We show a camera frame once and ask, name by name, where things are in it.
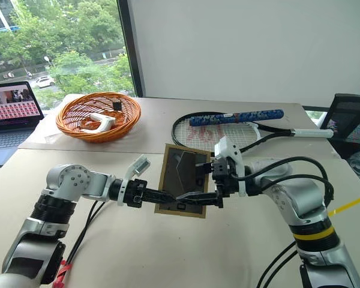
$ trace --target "laptop keyboard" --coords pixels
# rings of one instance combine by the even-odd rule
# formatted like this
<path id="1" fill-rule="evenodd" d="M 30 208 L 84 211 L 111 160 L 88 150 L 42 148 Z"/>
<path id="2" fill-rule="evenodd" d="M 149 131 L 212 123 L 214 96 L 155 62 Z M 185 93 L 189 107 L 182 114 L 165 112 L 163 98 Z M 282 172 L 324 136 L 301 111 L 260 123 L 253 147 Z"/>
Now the laptop keyboard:
<path id="1" fill-rule="evenodd" d="M 21 131 L 0 134 L 0 148 L 17 147 L 31 135 L 32 131 Z"/>

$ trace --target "laptop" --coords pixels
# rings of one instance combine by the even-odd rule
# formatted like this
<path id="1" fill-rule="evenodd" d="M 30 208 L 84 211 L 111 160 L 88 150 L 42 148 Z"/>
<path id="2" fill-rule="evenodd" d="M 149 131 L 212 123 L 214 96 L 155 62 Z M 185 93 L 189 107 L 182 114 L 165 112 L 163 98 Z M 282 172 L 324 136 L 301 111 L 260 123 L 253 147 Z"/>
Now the laptop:
<path id="1" fill-rule="evenodd" d="M 0 166 L 43 118 L 27 81 L 0 84 Z"/>

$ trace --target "red cable tie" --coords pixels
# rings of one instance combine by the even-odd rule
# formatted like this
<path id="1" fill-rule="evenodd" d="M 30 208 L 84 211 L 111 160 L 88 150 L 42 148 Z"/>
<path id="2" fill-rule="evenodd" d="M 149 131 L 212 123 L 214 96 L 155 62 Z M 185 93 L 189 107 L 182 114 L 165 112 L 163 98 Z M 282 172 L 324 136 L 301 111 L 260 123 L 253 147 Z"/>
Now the red cable tie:
<path id="1" fill-rule="evenodd" d="M 52 284 L 52 288 L 64 288 L 64 277 L 65 273 L 72 268 L 72 264 L 67 264 L 65 260 L 61 261 L 61 265 L 63 266 L 56 277 L 56 280 Z"/>

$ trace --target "racket handle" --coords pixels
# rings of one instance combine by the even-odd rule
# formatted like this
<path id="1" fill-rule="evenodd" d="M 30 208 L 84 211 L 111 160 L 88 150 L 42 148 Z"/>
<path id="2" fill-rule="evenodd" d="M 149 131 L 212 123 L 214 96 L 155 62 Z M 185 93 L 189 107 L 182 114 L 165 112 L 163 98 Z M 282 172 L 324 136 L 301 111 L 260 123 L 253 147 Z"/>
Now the racket handle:
<path id="1" fill-rule="evenodd" d="M 293 129 L 294 137 L 332 138 L 334 132 L 331 129 Z"/>
<path id="2" fill-rule="evenodd" d="M 190 126 L 218 125 L 227 123 L 242 123 L 250 121 L 280 119 L 284 116 L 284 112 L 280 109 L 265 110 L 231 114 L 217 114 L 194 116 L 190 119 Z"/>

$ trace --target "building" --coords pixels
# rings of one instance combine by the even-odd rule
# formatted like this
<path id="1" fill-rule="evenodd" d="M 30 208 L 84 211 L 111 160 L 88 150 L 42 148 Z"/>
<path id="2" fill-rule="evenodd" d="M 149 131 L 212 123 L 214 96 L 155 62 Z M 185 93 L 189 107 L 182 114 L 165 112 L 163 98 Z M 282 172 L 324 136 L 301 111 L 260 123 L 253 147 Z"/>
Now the building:
<path id="1" fill-rule="evenodd" d="M 0 32 L 17 30 L 19 27 L 12 22 L 10 14 L 14 10 L 12 0 L 0 0 Z"/>

